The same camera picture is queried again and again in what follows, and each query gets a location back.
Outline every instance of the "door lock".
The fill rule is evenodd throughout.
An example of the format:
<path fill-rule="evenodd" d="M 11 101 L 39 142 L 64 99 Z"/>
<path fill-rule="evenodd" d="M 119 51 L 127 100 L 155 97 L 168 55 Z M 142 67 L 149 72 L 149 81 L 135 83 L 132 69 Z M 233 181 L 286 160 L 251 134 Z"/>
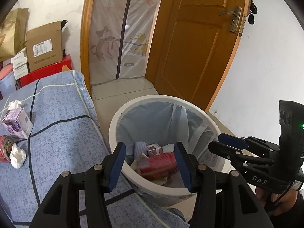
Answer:
<path fill-rule="evenodd" d="M 238 24 L 241 20 L 241 12 L 242 12 L 241 7 L 235 7 L 235 9 L 233 11 L 219 12 L 218 15 L 232 14 L 234 17 L 233 17 L 233 19 L 231 19 L 231 24 L 230 24 L 229 31 L 232 32 L 232 33 L 236 33 L 237 29 L 238 29 Z"/>

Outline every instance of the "white box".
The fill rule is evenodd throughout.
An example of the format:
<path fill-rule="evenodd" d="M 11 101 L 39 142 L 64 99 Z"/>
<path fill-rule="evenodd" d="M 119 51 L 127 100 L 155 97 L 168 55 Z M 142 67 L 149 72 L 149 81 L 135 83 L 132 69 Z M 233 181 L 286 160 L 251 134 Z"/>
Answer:
<path fill-rule="evenodd" d="M 21 58 L 25 58 L 26 56 L 27 56 L 27 51 L 26 51 L 26 48 L 24 48 L 21 51 L 19 51 L 17 53 L 17 55 L 15 55 L 14 57 L 11 58 L 11 63 L 13 64 L 17 60 L 19 60 Z"/>
<path fill-rule="evenodd" d="M 23 58 L 19 58 L 17 61 L 15 61 L 13 64 L 13 68 L 18 68 L 19 66 L 27 63 L 27 56 Z"/>
<path fill-rule="evenodd" d="M 16 80 L 18 80 L 21 77 L 26 76 L 27 74 L 29 74 L 27 63 L 19 66 L 18 68 L 13 69 L 13 71 L 14 71 L 14 75 L 15 75 Z"/>

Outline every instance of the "tiled floor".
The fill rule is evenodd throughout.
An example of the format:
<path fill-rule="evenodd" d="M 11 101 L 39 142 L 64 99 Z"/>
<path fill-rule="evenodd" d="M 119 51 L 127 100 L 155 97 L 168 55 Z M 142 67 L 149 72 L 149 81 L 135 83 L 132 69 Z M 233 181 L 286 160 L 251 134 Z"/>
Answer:
<path fill-rule="evenodd" d="M 92 87 L 92 99 L 107 144 L 110 123 L 116 111 L 134 98 L 152 94 L 158 93 L 145 78 L 116 80 Z"/>
<path fill-rule="evenodd" d="M 92 87 L 92 99 L 101 125 L 101 130 L 107 144 L 110 123 L 116 111 L 129 100 L 152 94 L 158 93 L 154 89 L 153 84 L 145 78 L 116 80 Z M 221 131 L 232 134 L 212 114 L 209 115 Z M 230 161 L 226 160 L 223 172 L 229 172 L 232 169 L 233 167 L 231 166 Z M 181 210 L 188 221 L 192 217 L 195 201 L 196 197 L 193 196 L 188 200 L 174 205 L 173 207 Z"/>

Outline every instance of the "blue blanket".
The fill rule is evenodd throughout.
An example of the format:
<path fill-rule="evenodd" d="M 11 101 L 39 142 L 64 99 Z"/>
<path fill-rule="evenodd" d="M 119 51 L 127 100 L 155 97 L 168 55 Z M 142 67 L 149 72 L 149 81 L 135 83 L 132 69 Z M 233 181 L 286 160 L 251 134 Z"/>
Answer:
<path fill-rule="evenodd" d="M 0 101 L 1 118 L 9 101 L 20 100 L 31 117 L 31 138 L 18 143 L 27 158 L 20 169 L 0 162 L 0 204 L 16 227 L 28 227 L 48 190 L 64 170 L 79 173 L 109 154 L 94 104 L 81 73 L 66 71 L 35 81 Z M 0 125 L 0 135 L 8 135 Z M 105 199 L 131 189 L 121 174 Z M 84 192 L 79 194 L 85 209 Z M 113 227 L 188 227 L 178 216 L 133 193 L 108 205 Z M 87 227 L 86 216 L 81 226 Z"/>

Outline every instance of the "red cylindrical container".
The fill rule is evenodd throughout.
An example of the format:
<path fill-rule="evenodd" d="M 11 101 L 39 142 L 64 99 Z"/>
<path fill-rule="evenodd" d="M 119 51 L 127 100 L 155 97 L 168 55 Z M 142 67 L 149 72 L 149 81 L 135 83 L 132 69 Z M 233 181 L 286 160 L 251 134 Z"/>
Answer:
<path fill-rule="evenodd" d="M 137 173 L 150 181 L 176 172 L 178 167 L 174 153 L 160 154 L 137 162 Z"/>
<path fill-rule="evenodd" d="M 0 135 L 0 161 L 11 162 L 10 153 L 12 151 L 14 141 L 7 135 Z"/>

